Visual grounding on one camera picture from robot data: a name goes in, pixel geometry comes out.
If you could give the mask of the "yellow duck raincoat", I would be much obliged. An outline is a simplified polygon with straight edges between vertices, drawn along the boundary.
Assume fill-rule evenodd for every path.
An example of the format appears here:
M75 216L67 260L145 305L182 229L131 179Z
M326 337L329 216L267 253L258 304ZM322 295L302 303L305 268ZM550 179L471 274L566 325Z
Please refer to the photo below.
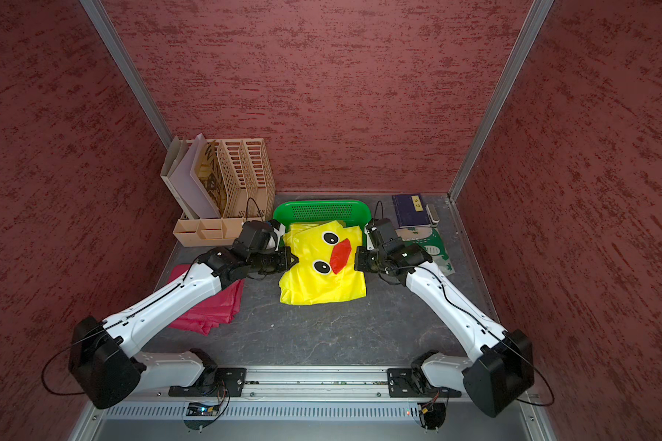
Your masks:
M298 262L281 277L281 303L309 306L366 296L365 277L355 268L363 245L360 227L342 222L296 222L283 242Z

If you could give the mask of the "green dinosaur raincoat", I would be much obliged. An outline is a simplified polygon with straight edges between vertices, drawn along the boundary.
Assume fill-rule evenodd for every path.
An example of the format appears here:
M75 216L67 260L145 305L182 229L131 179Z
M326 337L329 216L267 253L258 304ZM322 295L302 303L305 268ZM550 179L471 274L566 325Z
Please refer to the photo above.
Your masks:
M408 227L397 229L396 232L406 244L422 246L445 276L450 276L455 272L437 229L432 227Z

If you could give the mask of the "pink raincoat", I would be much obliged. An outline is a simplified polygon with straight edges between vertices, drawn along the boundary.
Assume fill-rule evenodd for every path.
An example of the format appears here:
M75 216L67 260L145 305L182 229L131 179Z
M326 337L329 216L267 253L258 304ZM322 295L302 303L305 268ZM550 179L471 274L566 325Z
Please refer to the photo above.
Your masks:
M229 325L240 312L244 287L244 281L235 282L222 292L189 309L169 327L207 336L214 328Z

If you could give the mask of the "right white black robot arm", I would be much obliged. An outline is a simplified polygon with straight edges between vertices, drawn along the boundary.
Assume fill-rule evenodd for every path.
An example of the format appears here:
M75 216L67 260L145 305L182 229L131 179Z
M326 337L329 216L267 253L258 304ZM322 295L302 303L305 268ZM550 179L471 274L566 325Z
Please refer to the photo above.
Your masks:
M428 351L413 361L404 380L391 380L390 391L415 397L466 395L489 417L521 402L550 407L556 394L548 379L533 365L533 342L524 332L507 331L471 303L441 273L431 256L416 244L393 253L360 247L355 268L390 277L407 288L441 319L466 356Z

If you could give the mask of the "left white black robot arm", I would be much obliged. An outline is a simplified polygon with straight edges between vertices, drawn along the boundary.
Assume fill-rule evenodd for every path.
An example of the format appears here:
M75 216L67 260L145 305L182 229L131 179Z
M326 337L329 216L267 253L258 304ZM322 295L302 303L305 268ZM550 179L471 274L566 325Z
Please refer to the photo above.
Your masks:
M215 395L222 387L217 365L200 349L147 354L145 345L201 302L248 275L285 273L299 261L290 248L237 255L225 247L199 255L180 277L103 321L82 320L66 349L68 370L90 402L108 409L139 391L181 389Z

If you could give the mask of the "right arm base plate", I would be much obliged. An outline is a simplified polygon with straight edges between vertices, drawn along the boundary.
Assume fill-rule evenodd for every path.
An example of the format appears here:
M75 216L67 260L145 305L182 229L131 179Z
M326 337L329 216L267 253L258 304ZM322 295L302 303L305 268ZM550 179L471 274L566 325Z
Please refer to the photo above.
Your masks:
M387 383L391 398L433 399L461 398L461 391L446 387L434 387L424 376L421 369L388 369Z

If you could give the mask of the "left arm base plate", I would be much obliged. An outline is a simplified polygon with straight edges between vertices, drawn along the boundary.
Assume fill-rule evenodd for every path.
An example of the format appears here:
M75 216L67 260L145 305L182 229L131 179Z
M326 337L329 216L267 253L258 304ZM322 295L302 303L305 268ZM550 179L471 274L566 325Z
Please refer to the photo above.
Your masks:
M171 386L169 397L240 397L248 371L243 367L206 367L191 386Z

